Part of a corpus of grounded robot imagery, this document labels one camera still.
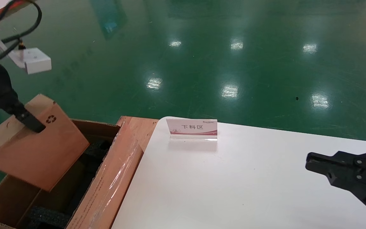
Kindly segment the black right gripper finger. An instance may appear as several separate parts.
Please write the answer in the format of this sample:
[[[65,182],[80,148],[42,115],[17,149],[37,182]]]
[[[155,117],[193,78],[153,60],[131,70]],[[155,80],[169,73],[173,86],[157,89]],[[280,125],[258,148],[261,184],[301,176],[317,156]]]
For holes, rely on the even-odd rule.
[[[326,176],[331,186],[349,191],[366,206],[366,153],[338,151],[326,156],[310,152],[305,168]]]

